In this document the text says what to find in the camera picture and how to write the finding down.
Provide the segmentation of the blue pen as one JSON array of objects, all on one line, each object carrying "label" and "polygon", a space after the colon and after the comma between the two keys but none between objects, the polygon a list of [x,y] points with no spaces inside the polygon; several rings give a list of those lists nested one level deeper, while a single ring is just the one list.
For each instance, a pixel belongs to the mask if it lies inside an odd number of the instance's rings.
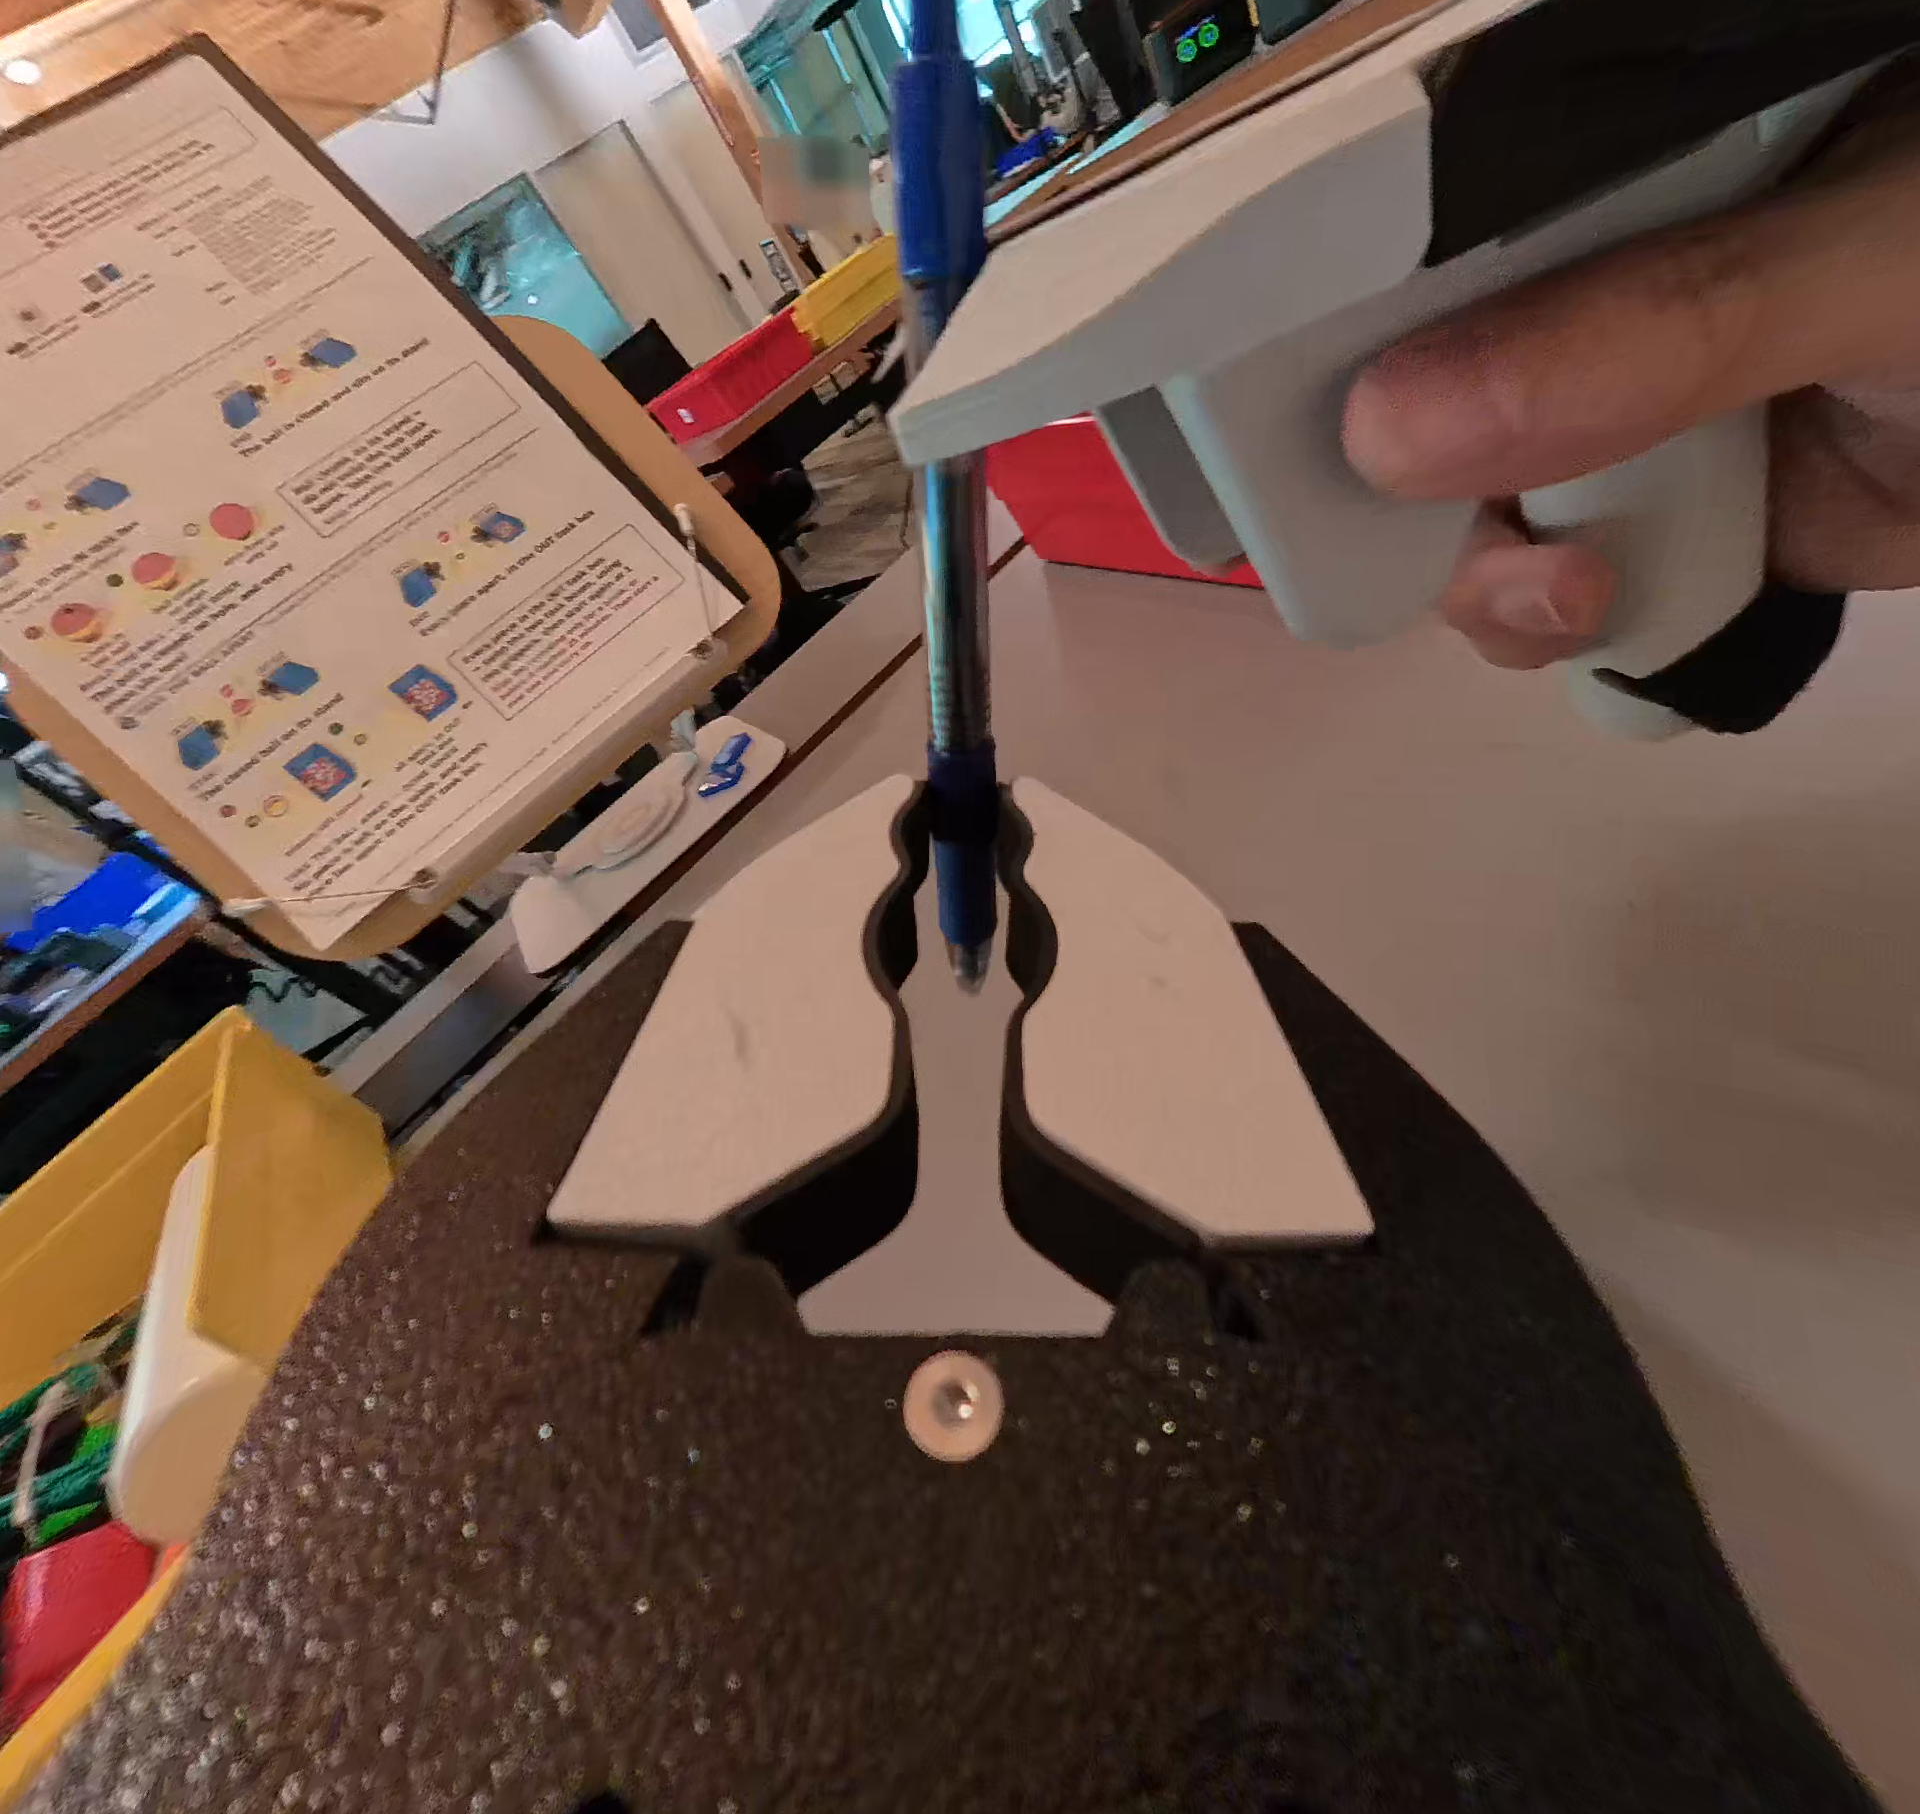
[{"label": "blue pen", "polygon": [[[893,80],[903,329],[921,375],[986,257],[984,149],[957,0],[911,0]],[[1000,779],[991,719],[986,482],[980,455],[908,455],[921,515],[929,661],[926,816],[939,928],[966,992],[984,985],[997,932]]]}]

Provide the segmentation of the person's right hand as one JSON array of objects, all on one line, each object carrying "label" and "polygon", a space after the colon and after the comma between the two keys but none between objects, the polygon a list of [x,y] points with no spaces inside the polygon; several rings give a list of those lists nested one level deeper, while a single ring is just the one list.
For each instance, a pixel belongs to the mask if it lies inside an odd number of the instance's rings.
[{"label": "person's right hand", "polygon": [[1384,349],[1341,451],[1375,491],[1475,501],[1441,611],[1493,667],[1597,651],[1610,564],[1520,499],[1766,407],[1767,570],[1814,595],[1919,583],[1916,58],[1868,82],[1776,192],[1627,242]]}]

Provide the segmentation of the black device green display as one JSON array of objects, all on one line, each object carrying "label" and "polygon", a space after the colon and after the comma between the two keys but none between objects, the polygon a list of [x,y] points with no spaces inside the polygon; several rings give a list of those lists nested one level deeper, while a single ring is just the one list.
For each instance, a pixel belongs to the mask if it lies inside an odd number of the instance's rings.
[{"label": "black device green display", "polygon": [[1233,71],[1256,47],[1252,0],[1190,0],[1144,33],[1147,75],[1166,108]]}]

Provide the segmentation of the blue storage bin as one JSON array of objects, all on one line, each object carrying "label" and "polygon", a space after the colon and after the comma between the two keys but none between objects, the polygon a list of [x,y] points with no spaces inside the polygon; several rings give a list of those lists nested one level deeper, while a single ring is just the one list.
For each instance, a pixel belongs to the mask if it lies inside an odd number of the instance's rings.
[{"label": "blue storage bin", "polygon": [[4,957],[30,953],[60,932],[139,932],[155,918],[196,908],[201,898],[196,888],[180,885],[150,862],[118,852],[56,893],[49,906],[33,908],[21,928],[6,930]]}]

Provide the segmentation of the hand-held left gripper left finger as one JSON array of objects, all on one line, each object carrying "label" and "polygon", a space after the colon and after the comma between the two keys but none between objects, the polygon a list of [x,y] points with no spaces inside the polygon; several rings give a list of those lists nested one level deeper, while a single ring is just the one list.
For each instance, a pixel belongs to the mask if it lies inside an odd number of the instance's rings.
[{"label": "hand-held left gripper left finger", "polygon": [[546,1224],[813,1290],[918,1182],[901,985],[920,785],[895,773],[769,846],[686,926]]}]

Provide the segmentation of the clear round dish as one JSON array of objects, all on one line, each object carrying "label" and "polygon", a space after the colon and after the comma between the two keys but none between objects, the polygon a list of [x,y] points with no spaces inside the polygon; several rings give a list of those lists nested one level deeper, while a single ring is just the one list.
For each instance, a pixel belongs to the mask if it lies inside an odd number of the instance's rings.
[{"label": "clear round dish", "polygon": [[686,772],[656,767],[596,817],[579,848],[582,871],[606,871],[640,856],[676,823],[687,796]]}]

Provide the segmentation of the wooden instruction board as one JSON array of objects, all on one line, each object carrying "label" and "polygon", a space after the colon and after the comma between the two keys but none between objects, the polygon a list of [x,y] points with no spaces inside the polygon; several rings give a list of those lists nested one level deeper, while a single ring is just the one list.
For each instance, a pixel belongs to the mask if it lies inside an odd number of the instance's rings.
[{"label": "wooden instruction board", "polygon": [[414,938],[774,633],[774,558],[214,42],[4,134],[4,681],[271,944]]}]

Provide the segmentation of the white cylinder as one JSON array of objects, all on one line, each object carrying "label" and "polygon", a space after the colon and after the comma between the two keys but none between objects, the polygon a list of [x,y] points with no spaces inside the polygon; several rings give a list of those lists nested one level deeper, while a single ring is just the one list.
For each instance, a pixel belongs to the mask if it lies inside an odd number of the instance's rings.
[{"label": "white cylinder", "polygon": [[112,1516],[157,1549],[196,1538],[267,1381],[192,1316],[209,1182],[211,1150],[201,1148],[170,1194],[109,1467]]}]

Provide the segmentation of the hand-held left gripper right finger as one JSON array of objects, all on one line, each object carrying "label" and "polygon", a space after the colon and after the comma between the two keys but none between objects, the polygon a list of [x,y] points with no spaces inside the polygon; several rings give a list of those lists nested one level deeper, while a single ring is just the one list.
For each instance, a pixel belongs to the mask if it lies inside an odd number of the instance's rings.
[{"label": "hand-held left gripper right finger", "polygon": [[1046,783],[1004,796],[1004,1203],[1049,1263],[1362,1245],[1375,1217],[1241,930]]}]

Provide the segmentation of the yellow storage bin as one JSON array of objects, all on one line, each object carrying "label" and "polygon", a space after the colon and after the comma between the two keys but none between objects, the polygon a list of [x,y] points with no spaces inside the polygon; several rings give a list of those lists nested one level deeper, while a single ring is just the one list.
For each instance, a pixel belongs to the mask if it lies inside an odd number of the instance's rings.
[{"label": "yellow storage bin", "polygon": [[901,289],[896,238],[880,235],[801,291],[795,304],[797,326],[824,351],[891,308]]}]

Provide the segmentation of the red storage bin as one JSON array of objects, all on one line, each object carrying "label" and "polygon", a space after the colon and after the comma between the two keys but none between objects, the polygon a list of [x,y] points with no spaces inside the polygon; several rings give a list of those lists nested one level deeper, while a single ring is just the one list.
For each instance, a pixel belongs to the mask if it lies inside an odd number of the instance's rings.
[{"label": "red storage bin", "polygon": [[646,403],[677,443],[689,445],[748,416],[792,377],[806,370],[816,341],[783,309],[732,341],[708,361]]}]

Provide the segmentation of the red plastic piece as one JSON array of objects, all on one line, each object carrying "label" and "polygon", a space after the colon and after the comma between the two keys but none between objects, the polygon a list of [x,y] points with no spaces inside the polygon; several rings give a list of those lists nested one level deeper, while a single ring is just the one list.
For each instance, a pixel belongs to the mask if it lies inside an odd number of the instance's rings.
[{"label": "red plastic piece", "polygon": [[119,1519],[14,1566],[2,1602],[2,1737],[11,1738],[153,1583],[157,1549]]}]

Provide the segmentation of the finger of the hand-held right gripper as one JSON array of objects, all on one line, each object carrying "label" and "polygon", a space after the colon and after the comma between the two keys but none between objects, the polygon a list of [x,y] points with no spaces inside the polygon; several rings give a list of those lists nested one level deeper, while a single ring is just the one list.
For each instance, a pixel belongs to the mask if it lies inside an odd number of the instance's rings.
[{"label": "finger of the hand-held right gripper", "polygon": [[893,413],[914,467],[1095,416],[1193,570],[1436,575],[1338,455],[1365,337],[1284,341],[1398,291],[1429,251],[1429,95],[1349,67],[1004,238]]}]

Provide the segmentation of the white stand base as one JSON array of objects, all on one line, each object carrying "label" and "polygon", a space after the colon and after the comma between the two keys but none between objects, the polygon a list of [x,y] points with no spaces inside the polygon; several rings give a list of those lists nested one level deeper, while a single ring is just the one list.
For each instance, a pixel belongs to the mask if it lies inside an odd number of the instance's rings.
[{"label": "white stand base", "polygon": [[[753,731],[755,735],[743,785],[712,800],[699,798],[696,785],[703,773],[721,745],[737,731]],[[789,746],[777,735],[737,721],[707,723],[686,740],[672,745],[656,767],[686,772],[689,796],[681,816],[659,842],[619,867],[582,871],[579,848],[584,837],[591,832],[593,817],[562,846],[542,856],[517,886],[511,901],[511,926],[519,955],[530,972],[553,977],[579,951],[591,946],[613,922],[635,908],[673,867],[693,856],[721,828],[729,826],[733,816],[782,772],[786,759]]]}]

